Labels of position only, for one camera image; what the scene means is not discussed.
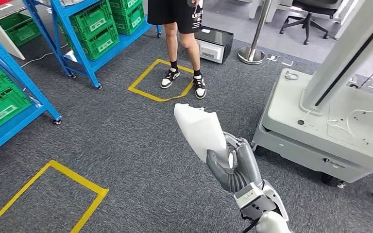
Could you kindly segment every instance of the person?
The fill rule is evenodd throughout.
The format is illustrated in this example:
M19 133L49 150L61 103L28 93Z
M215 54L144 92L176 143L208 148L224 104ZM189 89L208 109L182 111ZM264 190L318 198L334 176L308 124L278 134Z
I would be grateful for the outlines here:
M149 0L148 23L164 25L168 55L171 68L162 79L161 88L168 88L179 77L177 66L178 38L177 29L181 35L181 44L186 49L194 69L193 82L195 96L203 99L206 96L206 86L201 73L201 62L198 44L194 33L198 31L202 22L203 0Z

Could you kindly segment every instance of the black sock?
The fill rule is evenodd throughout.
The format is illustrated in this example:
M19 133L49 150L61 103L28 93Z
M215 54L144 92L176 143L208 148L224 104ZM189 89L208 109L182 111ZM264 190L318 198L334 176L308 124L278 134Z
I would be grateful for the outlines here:
M175 69L175 70L178 70L178 66L176 64L176 61L174 62L171 62L171 68Z
M195 76L200 76L200 75L202 75L200 69L199 70L194 70L194 77Z

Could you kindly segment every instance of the floor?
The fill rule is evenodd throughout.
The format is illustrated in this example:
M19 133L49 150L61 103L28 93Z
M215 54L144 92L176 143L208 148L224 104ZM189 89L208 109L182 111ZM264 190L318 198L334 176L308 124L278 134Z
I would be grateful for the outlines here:
M50 17L44 18L49 23ZM85 77L67 78L53 56L27 65L26 73L64 120L54 126L47 115L40 116L0 148L0 209L49 160L56 160L110 190L83 233L242 231L248 222L240 219L232 195L194 155L172 113L178 102L205 107L217 112L223 130L252 137L272 85L287 66L269 60L258 66L241 63L237 50L248 45L242 40L234 41L224 65L202 61L208 86L204 100L190 92L158 103L127 91L155 59L167 60L165 40L157 39L154 29L97 72L102 90L93 89ZM40 37L20 49L31 60L49 52L44 43ZM305 73L319 67L299 56L262 50L293 61L292 68ZM190 67L187 54L179 53L179 64ZM179 94L190 75L182 73L163 92L159 82L165 70L156 66L138 88L163 98ZM261 148L256 158L263 178L281 195L294 232L373 232L373 174L345 189L330 188L318 173L270 151ZM94 197L49 169L0 217L0 233L68 232Z
M252 43L261 7L258 8L255 19L249 20L250 5L250 3L238 0L205 0L203 24L208 27L232 32L235 39ZM300 16L297 13L277 10L272 22L263 27L258 42L259 46L322 63L337 41L332 38L323 39L321 31L312 29L310 30L310 44L305 46L303 45L305 31L300 26L288 28L284 34L279 34L282 24L288 15ZM339 24L329 18L316 18L315 21L325 27L330 32L329 35L331 37L337 33L340 27ZM373 74L373 57L367 60L357 74L366 77L370 77Z

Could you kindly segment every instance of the office chair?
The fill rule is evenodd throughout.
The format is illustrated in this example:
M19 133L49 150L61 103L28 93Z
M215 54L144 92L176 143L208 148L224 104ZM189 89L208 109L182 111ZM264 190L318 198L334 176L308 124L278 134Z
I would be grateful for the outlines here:
M309 44L309 26L317 28L323 32L325 32L324 39L328 39L328 30L323 28L318 23L311 20L312 13L317 14L324 14L329 15L330 18L333 18L334 13L337 11L339 6L341 5L342 0L294 0L292 5L298 8L301 8L305 11L308 11L308 15L303 17L296 17L296 16L288 16L285 20L284 24L282 25L281 30L279 31L280 34L284 33L284 28L289 28L295 25L302 24L302 28L305 29L306 39L304 41L304 45ZM296 22L289 23L289 19L295 19Z

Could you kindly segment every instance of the white cable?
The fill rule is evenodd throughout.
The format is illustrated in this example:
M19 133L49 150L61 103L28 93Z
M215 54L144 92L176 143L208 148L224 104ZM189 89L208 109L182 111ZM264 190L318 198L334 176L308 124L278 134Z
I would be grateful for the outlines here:
M328 124L329 126L331 126L331 127L335 127L335 128L339 128L339 129L345 130L347 133L349 133L349 134L351 134L353 137L355 137L354 134L353 134L353 132L351 132L350 130L348 130L348 129L346 129L346 128L343 128L343 127L341 127L341 126L339 126L339 125L331 125L330 122L338 122L337 120L335 120L335 119L333 119L333 120L328 120L328 121L327 121L327 124Z
M355 109L353 110L352 112L350 112L347 116L347 129L351 132L351 129L350 129L350 124L348 123L348 119L350 118L350 116L354 113L354 112L365 112L365 113L371 113L373 112L373 110L362 110L362 109Z
M347 131L349 134L351 134L353 137L355 137L354 133L351 131L350 124L349 124L349 122L348 122L349 119L350 119L350 117L351 117L351 115L352 115L353 113L355 113L355 112L371 113L371 112L373 112L373 110L355 109L355 110L351 111L351 112L348 114L347 119L346 119L347 128L343 128L343 127L341 127L341 126L339 126L339 125L331 125L331 124L329 123L329 122L337 122L337 120L335 120L335 119L328 120L328 121L327 121L327 124L328 124L329 126L331 126L331 127L336 127L336 128L340 128L340 129L342 129L342 130L345 130L345 131Z
M304 121L306 119L306 117L311 113L311 110L309 110L306 115L304 116L304 118L302 119L302 121Z
M38 59L33 59L33 60L30 60L30 61L28 61L27 63L25 63L25 64L21 65L20 67L22 68L22 67L26 66L27 64L29 64L29 63L31 63L31 62L34 62L34 61L39 61L39 60L41 60L42 58L44 58L45 56L47 56L47 55L51 55L51 54L53 54L53 52L50 52L50 53L46 53L46 54L44 54L44 55L43 55L42 57L40 57L40 58L38 58Z

